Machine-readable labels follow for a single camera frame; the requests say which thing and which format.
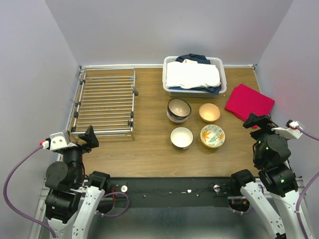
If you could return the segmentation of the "white floral bowl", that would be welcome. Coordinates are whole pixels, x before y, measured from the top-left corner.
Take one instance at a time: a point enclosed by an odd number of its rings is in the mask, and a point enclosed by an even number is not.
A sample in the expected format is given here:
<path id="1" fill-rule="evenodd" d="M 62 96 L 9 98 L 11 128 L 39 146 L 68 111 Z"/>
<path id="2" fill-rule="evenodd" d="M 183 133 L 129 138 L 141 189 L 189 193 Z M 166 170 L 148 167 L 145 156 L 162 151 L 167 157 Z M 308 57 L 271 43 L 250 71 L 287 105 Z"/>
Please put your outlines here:
<path id="1" fill-rule="evenodd" d="M 219 145 L 225 142 L 225 132 L 217 125 L 209 124 L 202 128 L 200 140 L 204 144 Z"/>

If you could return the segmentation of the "beige flower pattern bowl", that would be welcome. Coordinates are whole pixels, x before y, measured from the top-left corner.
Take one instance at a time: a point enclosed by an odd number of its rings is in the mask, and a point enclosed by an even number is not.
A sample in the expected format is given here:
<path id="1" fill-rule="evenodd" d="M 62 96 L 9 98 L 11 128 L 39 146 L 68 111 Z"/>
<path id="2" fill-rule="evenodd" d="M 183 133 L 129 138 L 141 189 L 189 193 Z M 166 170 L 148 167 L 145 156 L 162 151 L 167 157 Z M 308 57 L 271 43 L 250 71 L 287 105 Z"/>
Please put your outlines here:
<path id="1" fill-rule="evenodd" d="M 199 115 L 204 122 L 215 122 L 220 118 L 220 110 L 214 104 L 205 103 L 200 106 Z"/>

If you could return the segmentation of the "teal white bowl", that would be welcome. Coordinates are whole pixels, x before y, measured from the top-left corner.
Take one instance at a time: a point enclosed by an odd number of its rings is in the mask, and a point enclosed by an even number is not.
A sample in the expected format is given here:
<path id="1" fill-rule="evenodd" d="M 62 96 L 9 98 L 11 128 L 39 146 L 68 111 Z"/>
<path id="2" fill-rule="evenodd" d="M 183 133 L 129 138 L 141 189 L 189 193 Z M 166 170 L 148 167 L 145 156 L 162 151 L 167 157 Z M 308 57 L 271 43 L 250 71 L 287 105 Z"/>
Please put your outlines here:
<path id="1" fill-rule="evenodd" d="M 188 149 L 193 143 L 193 134 L 186 127 L 177 127 L 171 132 L 170 141 L 178 149 Z"/>

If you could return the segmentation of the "dark blue floral bowl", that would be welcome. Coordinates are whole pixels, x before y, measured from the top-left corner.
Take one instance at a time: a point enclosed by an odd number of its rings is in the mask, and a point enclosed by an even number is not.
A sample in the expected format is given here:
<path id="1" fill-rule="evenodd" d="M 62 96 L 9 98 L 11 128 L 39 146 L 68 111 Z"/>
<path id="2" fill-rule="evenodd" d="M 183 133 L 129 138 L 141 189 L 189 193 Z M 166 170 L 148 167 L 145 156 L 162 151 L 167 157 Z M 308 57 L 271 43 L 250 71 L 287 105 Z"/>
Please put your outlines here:
<path id="1" fill-rule="evenodd" d="M 190 104 L 180 98 L 173 98 L 167 104 L 168 115 L 176 120 L 183 120 L 191 114 Z"/>

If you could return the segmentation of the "plain beige bowl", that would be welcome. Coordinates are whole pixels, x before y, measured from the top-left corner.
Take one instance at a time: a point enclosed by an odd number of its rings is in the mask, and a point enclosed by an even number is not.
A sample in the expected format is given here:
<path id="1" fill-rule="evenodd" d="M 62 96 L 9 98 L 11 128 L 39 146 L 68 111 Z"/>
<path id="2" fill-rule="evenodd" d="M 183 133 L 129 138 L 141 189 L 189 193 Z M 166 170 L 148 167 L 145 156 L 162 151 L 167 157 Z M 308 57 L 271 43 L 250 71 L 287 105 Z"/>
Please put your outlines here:
<path id="1" fill-rule="evenodd" d="M 187 120 L 188 119 L 188 117 L 184 117 L 184 118 L 182 118 L 182 119 L 177 119 L 176 117 L 172 117 L 169 113 L 167 113 L 167 117 L 169 118 L 169 120 L 171 119 L 171 120 Z"/>

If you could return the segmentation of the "yellow dotted white bowl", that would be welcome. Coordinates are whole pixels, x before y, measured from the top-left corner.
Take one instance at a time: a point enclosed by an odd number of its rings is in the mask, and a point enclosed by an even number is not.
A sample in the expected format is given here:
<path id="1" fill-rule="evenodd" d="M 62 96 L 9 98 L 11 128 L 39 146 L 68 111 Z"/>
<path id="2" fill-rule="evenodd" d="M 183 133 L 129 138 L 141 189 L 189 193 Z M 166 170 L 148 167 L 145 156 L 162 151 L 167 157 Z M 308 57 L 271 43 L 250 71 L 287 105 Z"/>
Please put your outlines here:
<path id="1" fill-rule="evenodd" d="M 208 148 L 211 148 L 211 149 L 218 149 L 220 148 L 222 145 L 219 144 L 219 145 L 214 145 L 214 144 L 205 144 L 204 143 L 204 146 L 208 147 Z"/>

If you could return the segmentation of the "red glossy bowl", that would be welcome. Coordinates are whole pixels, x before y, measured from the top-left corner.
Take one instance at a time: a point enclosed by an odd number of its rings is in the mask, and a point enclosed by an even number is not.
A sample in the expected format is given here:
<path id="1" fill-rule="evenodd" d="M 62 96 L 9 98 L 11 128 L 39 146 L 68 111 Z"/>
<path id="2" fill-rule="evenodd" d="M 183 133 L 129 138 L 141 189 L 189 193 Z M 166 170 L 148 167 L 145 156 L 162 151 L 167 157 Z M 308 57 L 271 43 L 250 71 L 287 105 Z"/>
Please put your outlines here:
<path id="1" fill-rule="evenodd" d="M 180 125 L 180 124 L 183 124 L 185 122 L 185 120 L 170 120 L 170 122 L 172 122 L 173 124 L 176 124 L 176 125 Z"/>

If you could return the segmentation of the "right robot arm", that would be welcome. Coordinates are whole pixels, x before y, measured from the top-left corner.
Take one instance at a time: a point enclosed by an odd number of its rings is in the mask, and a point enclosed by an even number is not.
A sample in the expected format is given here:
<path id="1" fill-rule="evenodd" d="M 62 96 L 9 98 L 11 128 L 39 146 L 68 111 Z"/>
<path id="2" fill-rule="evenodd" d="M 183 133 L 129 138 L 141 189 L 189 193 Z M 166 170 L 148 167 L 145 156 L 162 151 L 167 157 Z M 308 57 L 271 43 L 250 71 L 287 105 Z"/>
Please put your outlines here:
<path id="1" fill-rule="evenodd" d="M 305 239 L 298 217 L 302 212 L 296 209 L 299 188 L 294 172 L 286 165 L 291 156 L 288 148 L 290 139 L 299 139 L 302 133 L 295 130 L 296 121 L 288 121 L 288 128 L 277 126 L 268 115 L 250 113 L 243 123 L 245 128 L 258 126 L 252 131 L 253 163 L 266 190 L 274 200 L 274 209 L 259 189 L 255 177 L 247 169 L 231 175 L 230 191 L 243 195 L 263 221 L 269 235 L 274 239 Z"/>

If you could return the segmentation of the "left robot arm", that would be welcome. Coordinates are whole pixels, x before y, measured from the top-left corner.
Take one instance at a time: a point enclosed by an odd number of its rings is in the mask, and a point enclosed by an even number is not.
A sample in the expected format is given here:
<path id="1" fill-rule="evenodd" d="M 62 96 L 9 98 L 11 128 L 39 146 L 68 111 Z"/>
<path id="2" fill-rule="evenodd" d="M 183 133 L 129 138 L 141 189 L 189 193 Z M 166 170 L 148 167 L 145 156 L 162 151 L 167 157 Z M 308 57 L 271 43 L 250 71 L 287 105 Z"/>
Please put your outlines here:
<path id="1" fill-rule="evenodd" d="M 85 239 L 102 197 L 110 193 L 109 174 L 94 171 L 85 176 L 83 154 L 99 146 L 92 126 L 78 135 L 83 143 L 72 142 L 67 131 L 51 134 L 41 143 L 62 155 L 46 170 L 45 187 L 49 193 L 45 199 L 51 238 Z"/>

